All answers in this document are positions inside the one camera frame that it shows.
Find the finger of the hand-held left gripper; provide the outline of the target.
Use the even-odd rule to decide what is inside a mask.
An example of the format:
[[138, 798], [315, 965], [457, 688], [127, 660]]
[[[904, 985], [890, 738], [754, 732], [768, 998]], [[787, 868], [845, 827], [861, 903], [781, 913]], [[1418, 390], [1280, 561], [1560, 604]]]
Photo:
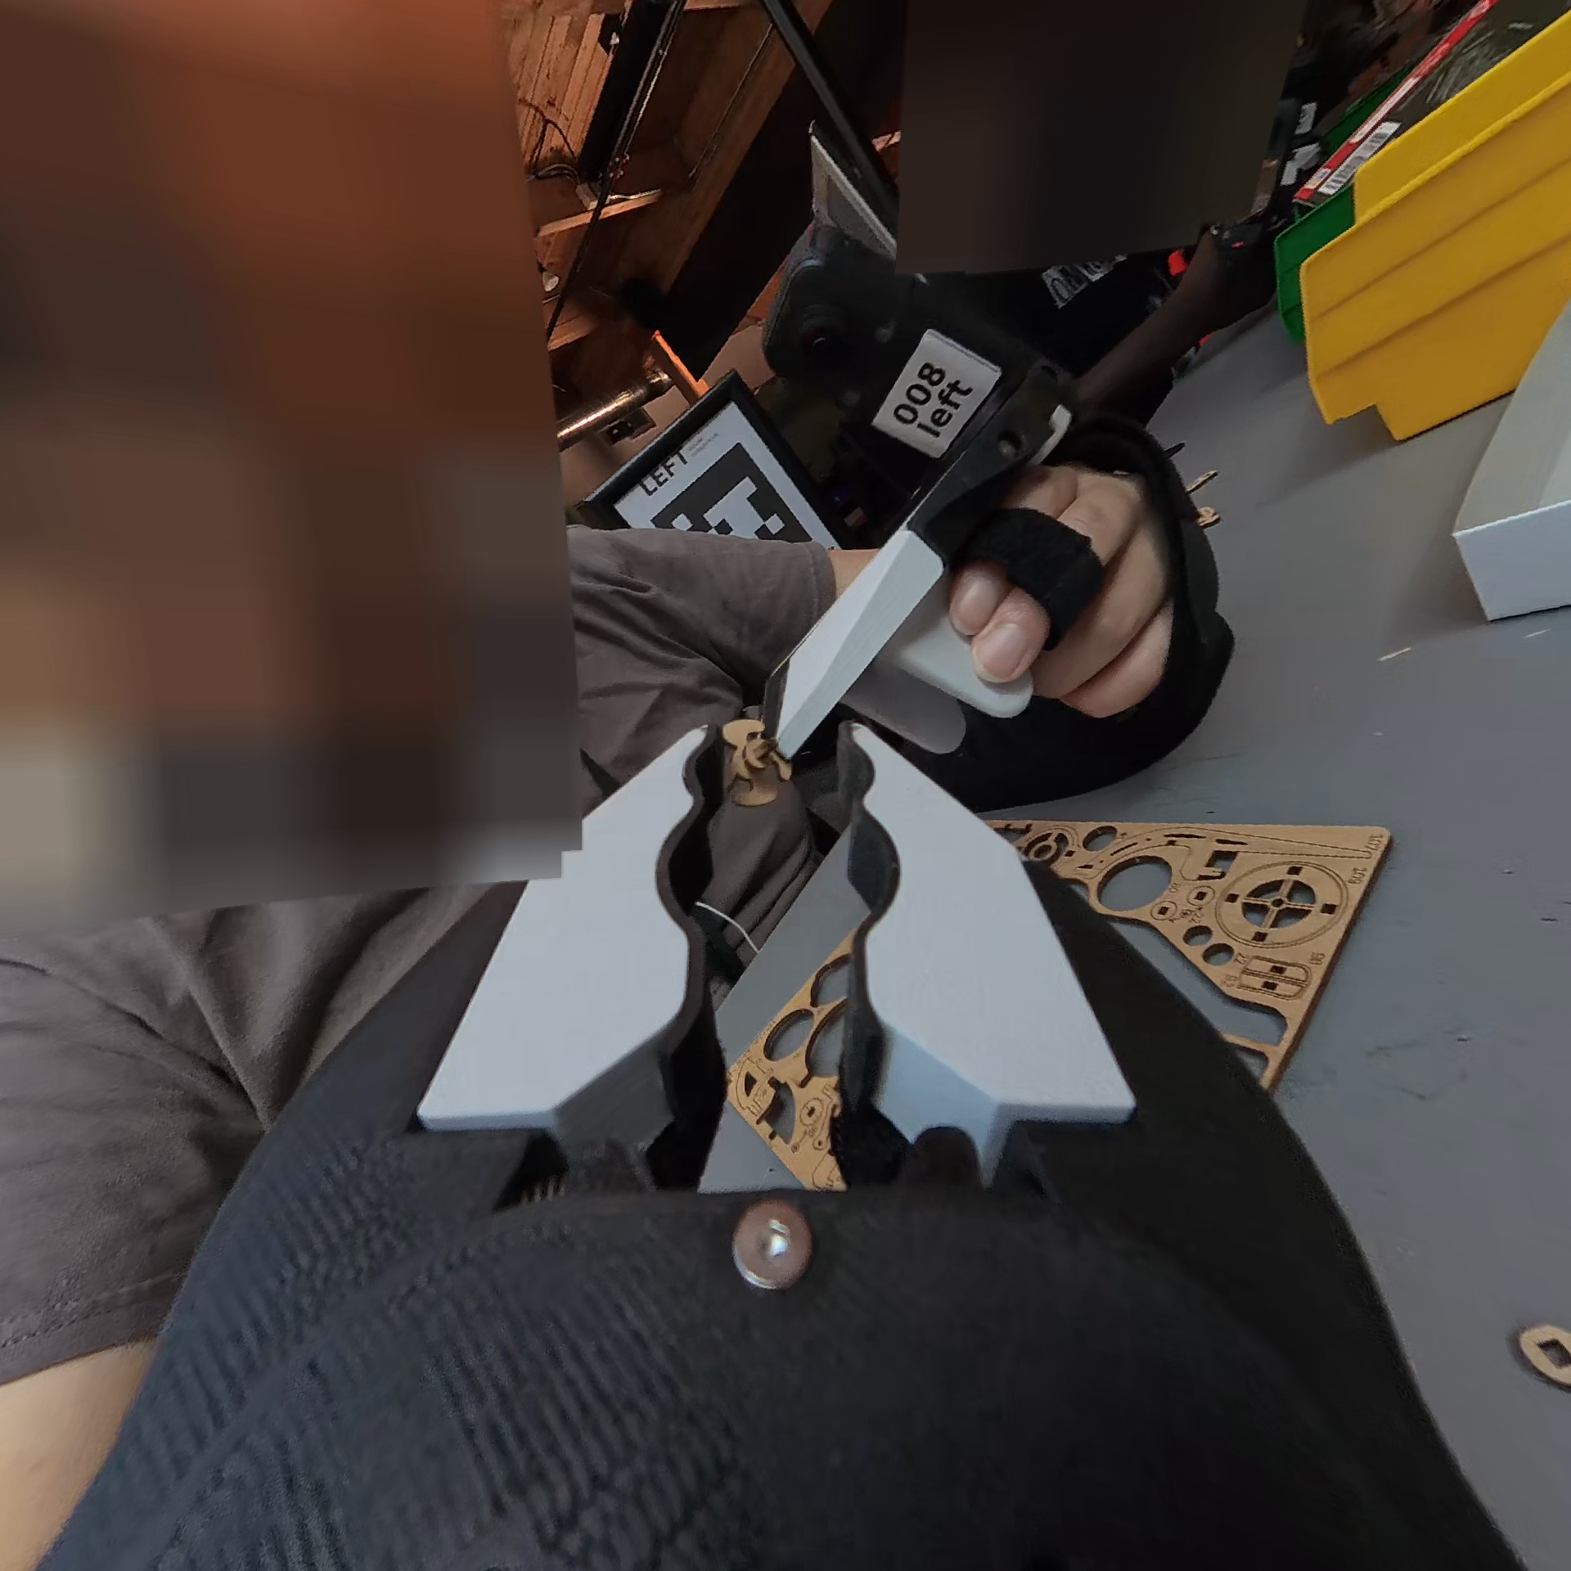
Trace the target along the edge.
[[946, 625], [948, 589], [940, 556], [896, 530], [772, 676], [764, 732], [775, 752], [797, 757], [843, 703], [929, 754], [948, 752], [950, 697], [900, 664]]

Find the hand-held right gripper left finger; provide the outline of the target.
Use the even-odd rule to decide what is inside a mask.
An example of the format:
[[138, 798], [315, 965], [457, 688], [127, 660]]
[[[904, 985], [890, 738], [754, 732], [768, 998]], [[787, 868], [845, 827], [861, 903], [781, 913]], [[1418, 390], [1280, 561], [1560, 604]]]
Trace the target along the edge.
[[562, 874], [531, 882], [422, 1097], [430, 1130], [655, 1142], [704, 1002], [684, 857], [706, 853], [713, 726], [692, 728], [587, 814]]

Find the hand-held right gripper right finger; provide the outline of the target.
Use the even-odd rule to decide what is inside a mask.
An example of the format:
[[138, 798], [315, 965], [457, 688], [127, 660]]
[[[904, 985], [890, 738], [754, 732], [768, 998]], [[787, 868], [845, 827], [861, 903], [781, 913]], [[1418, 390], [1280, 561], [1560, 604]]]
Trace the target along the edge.
[[1137, 1101], [1014, 847], [873, 728], [839, 736], [853, 938], [841, 1126], [958, 1128], [993, 1179], [1018, 1125], [1125, 1125]]

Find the small wooden gear assembly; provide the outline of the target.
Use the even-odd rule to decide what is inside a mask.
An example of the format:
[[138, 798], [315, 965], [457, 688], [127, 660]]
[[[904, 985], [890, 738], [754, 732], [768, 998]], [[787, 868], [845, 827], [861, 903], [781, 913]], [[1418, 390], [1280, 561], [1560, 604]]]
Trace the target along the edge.
[[725, 789], [739, 808], [762, 808], [793, 779], [793, 761], [779, 754], [760, 719], [735, 719], [723, 730], [727, 746]]

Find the person's right forearm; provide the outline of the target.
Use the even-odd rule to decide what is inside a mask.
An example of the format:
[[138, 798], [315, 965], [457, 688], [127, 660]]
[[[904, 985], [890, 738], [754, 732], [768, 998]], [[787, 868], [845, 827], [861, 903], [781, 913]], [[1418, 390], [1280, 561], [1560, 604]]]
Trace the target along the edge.
[[107, 1348], [3, 1387], [4, 1569], [45, 1558], [117, 1443], [154, 1348]]

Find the laser-cut plywood parts sheet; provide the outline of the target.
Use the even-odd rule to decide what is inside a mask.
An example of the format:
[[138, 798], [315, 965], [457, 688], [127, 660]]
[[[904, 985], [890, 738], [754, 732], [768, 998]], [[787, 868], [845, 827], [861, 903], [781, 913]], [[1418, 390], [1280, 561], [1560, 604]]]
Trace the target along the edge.
[[[1197, 825], [993, 818], [1024, 862], [1156, 940], [1253, 1016], [1226, 1041], [1276, 1092], [1391, 847], [1385, 827]], [[717, 1189], [845, 1189], [832, 1125], [853, 934], [826, 954], [737, 1053], [723, 1130], [762, 1177]]]

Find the person's left hand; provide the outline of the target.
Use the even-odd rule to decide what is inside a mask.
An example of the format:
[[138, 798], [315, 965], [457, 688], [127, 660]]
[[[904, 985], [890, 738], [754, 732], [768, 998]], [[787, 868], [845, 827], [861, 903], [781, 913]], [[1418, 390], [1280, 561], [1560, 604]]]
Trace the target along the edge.
[[1041, 466], [1016, 482], [1010, 507], [1051, 517], [1084, 536], [1106, 569], [1100, 594], [1049, 647], [1047, 610], [995, 561], [952, 577], [950, 618], [973, 666], [995, 682], [1032, 678], [1038, 697], [1107, 719], [1146, 699], [1172, 645], [1172, 552], [1144, 488], [1080, 464]]

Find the wooden cabinet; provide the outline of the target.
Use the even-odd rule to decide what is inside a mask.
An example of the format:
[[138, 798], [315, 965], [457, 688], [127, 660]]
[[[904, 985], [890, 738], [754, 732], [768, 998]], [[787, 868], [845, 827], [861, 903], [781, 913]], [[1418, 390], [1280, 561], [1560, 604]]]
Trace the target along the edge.
[[696, 398], [808, 225], [810, 80], [768, 4], [500, 12], [558, 418], [651, 371]]

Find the black wrist brace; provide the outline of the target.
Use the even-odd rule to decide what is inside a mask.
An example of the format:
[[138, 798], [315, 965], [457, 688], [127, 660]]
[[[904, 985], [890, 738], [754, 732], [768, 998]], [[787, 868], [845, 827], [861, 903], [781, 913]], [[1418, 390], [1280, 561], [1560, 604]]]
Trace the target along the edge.
[[[1210, 542], [1158, 439], [1123, 416], [1082, 416], [1051, 455], [1049, 466], [1067, 464], [1137, 480], [1158, 513], [1172, 552], [1166, 672], [1146, 699], [1107, 719], [1034, 691], [1018, 717], [972, 717], [964, 744], [952, 754], [909, 750], [919, 769], [977, 814], [1084, 796], [1168, 757], [1210, 711], [1234, 653], [1232, 629], [1218, 610]], [[1001, 565], [1047, 610], [1051, 649], [1100, 594], [1106, 569], [1084, 536], [1051, 517], [1010, 507], [1010, 493], [973, 538], [960, 569], [973, 561]]]

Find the person's grey shirt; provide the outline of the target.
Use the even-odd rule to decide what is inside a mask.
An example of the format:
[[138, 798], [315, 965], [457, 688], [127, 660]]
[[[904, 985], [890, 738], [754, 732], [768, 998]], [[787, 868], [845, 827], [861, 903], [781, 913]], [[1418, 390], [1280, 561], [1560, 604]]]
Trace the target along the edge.
[[[849, 585], [816, 542], [568, 530], [579, 800], [762, 705]], [[267, 1126], [478, 888], [4, 942], [3, 1379], [156, 1336]]]

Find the green plastic bin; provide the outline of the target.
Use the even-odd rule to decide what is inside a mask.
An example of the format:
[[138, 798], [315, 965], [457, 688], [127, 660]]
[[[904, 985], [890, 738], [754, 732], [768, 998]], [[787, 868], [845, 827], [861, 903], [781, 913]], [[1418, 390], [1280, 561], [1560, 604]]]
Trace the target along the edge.
[[1304, 266], [1309, 256], [1346, 233], [1354, 222], [1354, 189], [1346, 185], [1323, 202], [1298, 204], [1292, 222], [1274, 237], [1274, 299], [1280, 321], [1296, 344], [1306, 344]]

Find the yellow plastic bin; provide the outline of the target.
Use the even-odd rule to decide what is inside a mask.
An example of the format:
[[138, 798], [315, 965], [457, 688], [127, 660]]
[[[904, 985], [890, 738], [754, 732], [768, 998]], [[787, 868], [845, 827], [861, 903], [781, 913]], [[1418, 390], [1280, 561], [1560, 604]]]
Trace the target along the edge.
[[1354, 177], [1354, 208], [1368, 220], [1430, 169], [1562, 84], [1570, 72], [1570, 16], [1523, 43], [1480, 80], [1377, 152]]
[[1403, 441], [1517, 389], [1568, 305], [1568, 154], [1438, 167], [1307, 260], [1311, 394]]

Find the dark box with red label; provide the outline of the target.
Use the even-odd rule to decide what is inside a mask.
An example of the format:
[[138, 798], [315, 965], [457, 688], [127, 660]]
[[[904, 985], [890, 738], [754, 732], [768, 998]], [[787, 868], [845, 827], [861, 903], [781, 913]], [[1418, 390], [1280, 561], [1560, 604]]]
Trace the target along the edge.
[[1350, 187], [1356, 167], [1395, 136], [1395, 130], [1383, 130], [1383, 126], [1397, 121], [1399, 111], [1407, 107], [1463, 41], [1490, 20], [1498, 6], [1498, 2], [1478, 2], [1443, 4], [1441, 10], [1432, 8], [1430, 16], [1440, 16], [1445, 27], [1436, 23], [1420, 35], [1424, 51], [1401, 60], [1405, 68], [1375, 89], [1370, 105], [1356, 111], [1354, 122], [1344, 134], [1339, 130], [1329, 134], [1321, 161], [1307, 167], [1294, 185], [1292, 206], [1315, 208]]

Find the white cardboard box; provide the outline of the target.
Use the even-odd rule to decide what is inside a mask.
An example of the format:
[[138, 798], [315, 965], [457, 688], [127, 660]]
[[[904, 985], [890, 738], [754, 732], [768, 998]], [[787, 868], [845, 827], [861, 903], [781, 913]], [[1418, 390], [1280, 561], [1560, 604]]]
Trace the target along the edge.
[[1482, 616], [1570, 604], [1570, 350], [1548, 338], [1482, 455], [1453, 528]]

